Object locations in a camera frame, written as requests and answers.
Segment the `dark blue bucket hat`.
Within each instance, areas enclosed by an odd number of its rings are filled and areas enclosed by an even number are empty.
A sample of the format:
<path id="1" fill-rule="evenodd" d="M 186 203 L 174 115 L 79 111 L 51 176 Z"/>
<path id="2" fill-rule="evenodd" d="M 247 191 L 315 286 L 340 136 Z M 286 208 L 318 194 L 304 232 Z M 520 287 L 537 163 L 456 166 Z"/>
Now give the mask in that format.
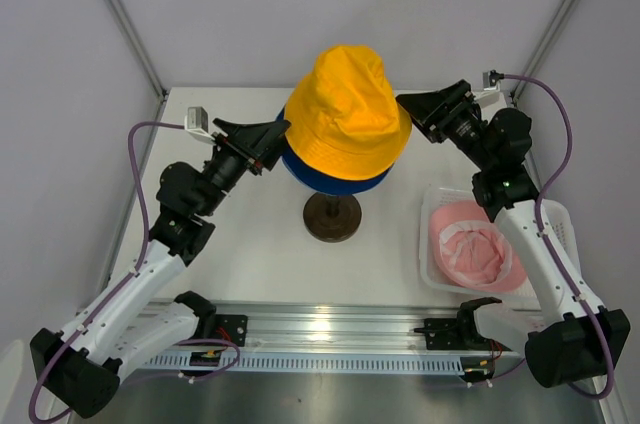
<path id="1" fill-rule="evenodd" d="M 396 105 L 289 103 L 277 115 L 290 120 L 282 161 L 302 184 L 345 196 L 384 180 L 408 140 L 407 120 Z"/>

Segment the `yellow bucket hat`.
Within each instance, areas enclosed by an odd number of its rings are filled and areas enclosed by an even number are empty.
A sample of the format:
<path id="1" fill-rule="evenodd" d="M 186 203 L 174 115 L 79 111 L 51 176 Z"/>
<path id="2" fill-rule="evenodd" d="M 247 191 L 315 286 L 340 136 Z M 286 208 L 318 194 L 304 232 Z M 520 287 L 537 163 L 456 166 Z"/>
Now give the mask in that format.
<path id="1" fill-rule="evenodd" d="M 365 45 L 323 51 L 284 106 L 289 147 L 308 167 L 346 181 L 387 171 L 412 130 L 384 62 Z"/>

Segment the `mannequin head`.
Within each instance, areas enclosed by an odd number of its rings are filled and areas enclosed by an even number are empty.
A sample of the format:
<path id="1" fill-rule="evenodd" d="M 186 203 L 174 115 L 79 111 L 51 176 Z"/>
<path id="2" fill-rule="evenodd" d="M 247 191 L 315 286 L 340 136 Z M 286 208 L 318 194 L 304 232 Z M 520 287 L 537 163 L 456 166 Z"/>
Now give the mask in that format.
<path id="1" fill-rule="evenodd" d="M 305 203 L 303 222 L 307 231 L 326 243 L 351 238 L 362 220 L 362 209 L 353 195 L 332 196 L 314 193 Z"/>

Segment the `pink bucket hat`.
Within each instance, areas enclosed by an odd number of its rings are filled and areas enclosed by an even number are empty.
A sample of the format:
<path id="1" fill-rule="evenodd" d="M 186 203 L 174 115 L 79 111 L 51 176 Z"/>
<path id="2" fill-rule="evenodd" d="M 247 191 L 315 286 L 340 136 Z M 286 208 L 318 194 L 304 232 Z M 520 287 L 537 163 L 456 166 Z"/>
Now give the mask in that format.
<path id="1" fill-rule="evenodd" d="M 484 209 L 471 200 L 433 211 L 428 235 L 437 267 L 461 287 L 501 294 L 518 289 L 527 280 L 514 248 Z"/>

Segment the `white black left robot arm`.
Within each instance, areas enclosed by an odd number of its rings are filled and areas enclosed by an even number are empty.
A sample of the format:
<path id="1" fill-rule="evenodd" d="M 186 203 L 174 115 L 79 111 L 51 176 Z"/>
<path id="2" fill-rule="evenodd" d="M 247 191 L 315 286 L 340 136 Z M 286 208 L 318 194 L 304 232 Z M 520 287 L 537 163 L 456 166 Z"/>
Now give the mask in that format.
<path id="1" fill-rule="evenodd" d="M 141 250 L 130 267 L 72 321 L 58 331 L 41 329 L 30 341 L 37 382 L 29 418 L 39 422 L 36 404 L 47 389 L 70 413 L 95 416 L 138 368 L 173 346 L 240 349 L 218 334 L 216 307 L 188 291 L 143 327 L 132 321 L 150 299 L 184 272 L 206 247 L 215 226 L 208 222 L 245 173 L 273 169 L 286 146 L 290 124 L 284 119 L 235 124 L 214 122 L 217 132 L 191 121 L 182 130 L 203 139 L 212 154 L 202 169 L 185 162 L 168 165 L 160 175 L 159 216 L 143 221 Z"/>

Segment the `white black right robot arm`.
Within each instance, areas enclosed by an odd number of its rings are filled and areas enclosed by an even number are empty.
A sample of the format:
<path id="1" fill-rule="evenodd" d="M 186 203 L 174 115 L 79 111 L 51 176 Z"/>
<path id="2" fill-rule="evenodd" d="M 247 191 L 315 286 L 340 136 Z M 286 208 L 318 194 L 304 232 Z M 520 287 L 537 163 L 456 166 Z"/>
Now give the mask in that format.
<path id="1" fill-rule="evenodd" d="M 608 397 L 631 325 L 623 310 L 607 309 L 584 282 L 548 222 L 547 190 L 536 187 L 524 165 L 531 119 L 507 107 L 485 120 L 464 80 L 396 100 L 430 142 L 451 141 L 478 167 L 474 198 L 520 258 L 544 317 L 544 328 L 535 329 L 497 300 L 465 303 L 457 339 L 469 348 L 489 339 L 505 345 L 524 357 L 545 388 L 567 384 L 584 397 Z M 590 395 L 579 387 L 598 376 L 606 379 L 600 392 Z"/>

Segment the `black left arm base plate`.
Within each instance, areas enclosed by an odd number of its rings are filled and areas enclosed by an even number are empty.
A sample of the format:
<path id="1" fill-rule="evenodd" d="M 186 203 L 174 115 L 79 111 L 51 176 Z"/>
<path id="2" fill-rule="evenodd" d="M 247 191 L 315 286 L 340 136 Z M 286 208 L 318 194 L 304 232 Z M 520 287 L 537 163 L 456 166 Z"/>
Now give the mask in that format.
<path id="1" fill-rule="evenodd" d="M 249 318 L 241 314 L 210 314 L 203 318 L 195 336 L 202 339 L 220 339 L 243 347 L 247 338 Z"/>

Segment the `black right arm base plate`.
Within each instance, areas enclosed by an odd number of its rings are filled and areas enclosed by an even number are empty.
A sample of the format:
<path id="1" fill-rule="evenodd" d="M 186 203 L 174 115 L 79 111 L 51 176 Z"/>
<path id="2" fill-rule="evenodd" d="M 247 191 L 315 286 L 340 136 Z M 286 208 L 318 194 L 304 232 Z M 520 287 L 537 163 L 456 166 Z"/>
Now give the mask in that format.
<path id="1" fill-rule="evenodd" d="M 428 350 L 510 351 L 504 344 L 481 336 L 466 318 L 425 318 L 413 332 L 424 337 Z"/>

